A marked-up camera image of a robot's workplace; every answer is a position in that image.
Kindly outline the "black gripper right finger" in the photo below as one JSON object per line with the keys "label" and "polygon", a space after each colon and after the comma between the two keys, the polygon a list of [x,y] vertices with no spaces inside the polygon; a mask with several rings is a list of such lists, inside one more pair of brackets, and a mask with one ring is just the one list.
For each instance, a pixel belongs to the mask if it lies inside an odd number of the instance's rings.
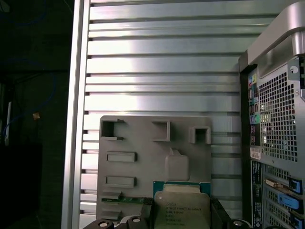
{"label": "black gripper right finger", "polygon": [[232,219],[216,198],[211,199],[212,229],[252,229],[251,224],[243,219]]}

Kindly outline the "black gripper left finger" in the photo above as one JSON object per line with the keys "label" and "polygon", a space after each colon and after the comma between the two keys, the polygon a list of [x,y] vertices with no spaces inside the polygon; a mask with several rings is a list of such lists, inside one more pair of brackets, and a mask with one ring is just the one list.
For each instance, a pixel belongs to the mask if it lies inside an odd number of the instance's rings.
{"label": "black gripper left finger", "polygon": [[138,215],[124,216],[120,219],[120,213],[111,217],[110,213],[104,218],[96,219],[85,229],[152,229],[153,228],[153,199],[144,198]]}

